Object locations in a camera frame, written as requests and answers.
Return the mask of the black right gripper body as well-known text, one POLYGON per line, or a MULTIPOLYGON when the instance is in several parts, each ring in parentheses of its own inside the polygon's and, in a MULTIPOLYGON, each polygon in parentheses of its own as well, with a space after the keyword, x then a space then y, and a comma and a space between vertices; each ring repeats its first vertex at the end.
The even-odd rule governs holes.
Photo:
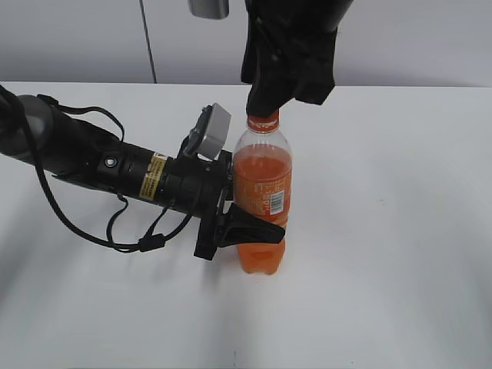
POLYGON ((246 1, 262 20, 260 65, 287 65, 292 99, 321 105, 334 88, 334 1, 246 1))

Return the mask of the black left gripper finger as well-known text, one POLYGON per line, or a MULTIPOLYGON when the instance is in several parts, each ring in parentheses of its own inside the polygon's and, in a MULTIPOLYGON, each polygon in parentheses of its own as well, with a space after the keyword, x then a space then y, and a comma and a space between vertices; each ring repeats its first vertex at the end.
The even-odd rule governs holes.
POLYGON ((231 152, 225 153, 225 161, 227 167, 227 194, 226 198, 234 197, 234 167, 233 167, 233 155, 231 152))
POLYGON ((279 244, 285 236, 280 225, 257 218, 231 204, 226 213, 218 215, 218 247, 237 244, 279 244))

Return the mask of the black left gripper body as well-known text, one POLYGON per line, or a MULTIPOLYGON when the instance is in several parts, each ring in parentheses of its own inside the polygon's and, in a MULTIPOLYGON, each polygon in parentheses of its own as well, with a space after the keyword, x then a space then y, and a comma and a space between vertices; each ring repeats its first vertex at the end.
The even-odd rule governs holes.
POLYGON ((205 160, 198 155, 184 156, 181 150, 177 158, 165 166, 159 204, 181 212, 185 217, 173 231, 164 236, 164 240, 170 241, 176 237, 191 218, 199 218, 194 255, 198 258, 213 258, 218 249, 218 243, 214 240, 215 227, 227 194, 225 153, 229 151, 222 150, 216 159, 205 160))

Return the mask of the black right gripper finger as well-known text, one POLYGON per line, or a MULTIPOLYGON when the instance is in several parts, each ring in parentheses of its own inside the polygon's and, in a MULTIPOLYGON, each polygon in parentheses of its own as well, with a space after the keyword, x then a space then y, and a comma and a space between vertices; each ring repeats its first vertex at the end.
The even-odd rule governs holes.
POLYGON ((245 82, 251 85, 246 104, 246 113, 250 116, 273 115, 294 97, 296 80, 287 65, 246 68, 245 82))
POLYGON ((254 84, 260 71, 260 50, 262 47, 262 20, 258 15, 249 15, 248 34, 241 66, 241 81, 254 84))

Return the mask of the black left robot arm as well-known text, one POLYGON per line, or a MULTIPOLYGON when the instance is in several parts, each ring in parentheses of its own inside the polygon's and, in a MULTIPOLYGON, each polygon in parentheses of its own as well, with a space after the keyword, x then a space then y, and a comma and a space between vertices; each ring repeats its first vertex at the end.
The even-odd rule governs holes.
POLYGON ((219 104, 205 106, 196 125, 168 157, 129 144, 81 119, 89 108, 61 105, 48 95, 14 95, 1 91, 1 152, 34 166, 39 183, 59 220, 73 233, 121 253, 163 248, 177 231, 158 234, 153 228, 134 244, 114 240, 108 224, 104 238, 75 226, 55 200, 47 181, 61 181, 159 206, 183 214, 183 223, 200 221, 194 254, 211 260, 219 248, 243 243, 277 244, 279 225, 262 220, 233 202, 232 155, 224 149, 231 121, 219 104))

